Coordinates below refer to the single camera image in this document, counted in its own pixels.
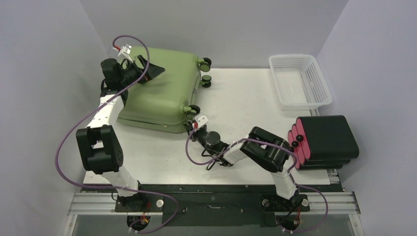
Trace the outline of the green hard-shell suitcase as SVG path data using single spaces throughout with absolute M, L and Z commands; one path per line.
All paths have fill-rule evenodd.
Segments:
M 193 53 L 134 46 L 131 55 L 150 56 L 153 65 L 165 71 L 156 78 L 128 89 L 125 107 L 117 121 L 123 125 L 163 131 L 185 132 L 186 113 L 195 104 L 199 86 L 210 87 L 210 79 L 201 73 L 209 72 L 212 61 Z

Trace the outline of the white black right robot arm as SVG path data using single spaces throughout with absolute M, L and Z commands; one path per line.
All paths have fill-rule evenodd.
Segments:
M 203 126 L 199 129 L 187 124 L 188 134 L 185 152 L 187 158 L 196 165 L 213 166 L 218 163 L 224 167 L 232 167 L 237 162 L 249 158 L 261 168 L 271 173 L 274 181 L 277 203 L 284 210 L 290 210 L 297 204 L 298 187 L 285 163 L 294 156 L 290 144 L 283 138 L 260 127 L 253 127 L 246 138 L 232 144 L 221 141 L 221 136 L 215 131 L 207 131 Z M 211 160 L 198 163 L 188 153 L 189 142 L 198 142 L 204 149 L 202 157 Z

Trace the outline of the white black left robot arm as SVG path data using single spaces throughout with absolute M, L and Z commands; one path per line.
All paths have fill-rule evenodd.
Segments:
M 124 206 L 134 211 L 143 210 L 148 204 L 141 184 L 123 166 L 124 156 L 113 125 L 125 107 L 131 84 L 145 84 L 165 72 L 165 68 L 152 64 L 142 55 L 138 57 L 142 67 L 134 61 L 105 59 L 101 62 L 104 79 L 100 86 L 100 110 L 92 121 L 76 132 L 76 140 L 87 171 L 105 178 L 119 196 Z

